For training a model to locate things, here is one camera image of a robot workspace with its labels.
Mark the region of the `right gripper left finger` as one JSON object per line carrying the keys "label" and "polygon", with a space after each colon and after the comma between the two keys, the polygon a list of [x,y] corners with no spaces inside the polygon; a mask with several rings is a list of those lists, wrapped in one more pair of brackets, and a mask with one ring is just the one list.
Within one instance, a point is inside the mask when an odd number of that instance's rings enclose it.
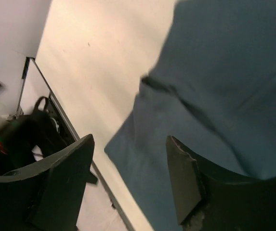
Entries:
{"label": "right gripper left finger", "polygon": [[74,231],[93,151],[89,134],[0,176],[0,231]]}

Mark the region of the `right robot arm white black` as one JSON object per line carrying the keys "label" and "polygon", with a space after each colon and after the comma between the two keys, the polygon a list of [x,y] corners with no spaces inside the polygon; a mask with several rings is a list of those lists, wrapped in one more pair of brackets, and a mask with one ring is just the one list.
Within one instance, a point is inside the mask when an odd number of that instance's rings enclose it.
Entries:
{"label": "right robot arm white black", "polygon": [[[256,180],[166,141],[177,220],[185,231],[276,231],[276,178]],[[45,110],[0,116],[0,231],[74,231],[92,135],[66,145]]]}

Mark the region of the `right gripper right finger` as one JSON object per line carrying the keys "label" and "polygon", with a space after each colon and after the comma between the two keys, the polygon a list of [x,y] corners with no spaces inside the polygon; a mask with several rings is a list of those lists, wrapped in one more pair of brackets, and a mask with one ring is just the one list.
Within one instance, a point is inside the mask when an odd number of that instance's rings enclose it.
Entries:
{"label": "right gripper right finger", "polygon": [[166,139],[177,222],[185,231],[276,231],[276,177],[225,169],[178,139]]}

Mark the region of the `blue t shirt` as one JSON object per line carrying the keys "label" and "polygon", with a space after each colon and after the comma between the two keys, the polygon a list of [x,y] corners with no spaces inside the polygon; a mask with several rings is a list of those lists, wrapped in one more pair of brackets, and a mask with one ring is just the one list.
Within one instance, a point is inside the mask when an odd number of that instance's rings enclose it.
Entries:
{"label": "blue t shirt", "polygon": [[276,177],[276,0],[182,0],[134,106],[105,147],[156,231],[178,231],[174,136],[241,175]]}

